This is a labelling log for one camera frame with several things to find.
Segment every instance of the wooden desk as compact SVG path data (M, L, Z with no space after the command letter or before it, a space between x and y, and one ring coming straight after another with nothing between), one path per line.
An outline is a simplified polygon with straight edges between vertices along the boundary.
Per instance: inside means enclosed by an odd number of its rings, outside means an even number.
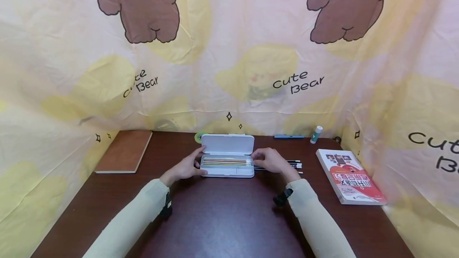
M151 179L199 147L194 134L155 132L136 174L92 174L32 257L80 258L109 221ZM341 227L358 258L413 257L380 207L341 205L315 152L341 149L330 139L256 137L255 149L272 147L301 159L303 177ZM127 257L314 257L292 211L274 209L280 178L256 171L253 179L197 177L171 189L173 214L156 219Z

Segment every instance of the book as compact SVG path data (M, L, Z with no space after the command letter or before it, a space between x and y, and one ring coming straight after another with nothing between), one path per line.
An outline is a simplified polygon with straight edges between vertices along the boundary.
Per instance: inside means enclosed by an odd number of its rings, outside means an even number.
M386 204L386 198L352 152L318 149L316 155L341 204Z
M94 170L97 174L133 174L150 142L151 131L120 131Z

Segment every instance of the open pencil case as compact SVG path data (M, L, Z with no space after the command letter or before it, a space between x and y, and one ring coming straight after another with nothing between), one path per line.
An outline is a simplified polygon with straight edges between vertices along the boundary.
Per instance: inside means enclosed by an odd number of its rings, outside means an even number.
M255 138L251 135L202 135L205 155L200 161L200 169L207 170L208 177L250 178L255 174L253 152Z

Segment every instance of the brown notebook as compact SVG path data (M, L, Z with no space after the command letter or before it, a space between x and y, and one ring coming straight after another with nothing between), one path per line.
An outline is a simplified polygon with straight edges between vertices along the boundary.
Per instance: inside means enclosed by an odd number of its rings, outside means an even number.
M97 174L133 174L137 171L146 147L150 142L151 131L137 129L120 131L102 156L94 170Z

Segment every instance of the cute bear curtain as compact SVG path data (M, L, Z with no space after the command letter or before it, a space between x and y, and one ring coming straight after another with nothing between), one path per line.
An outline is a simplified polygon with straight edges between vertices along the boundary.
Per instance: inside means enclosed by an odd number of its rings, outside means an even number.
M121 129L341 137L416 257L459 240L457 0L0 0L0 257Z

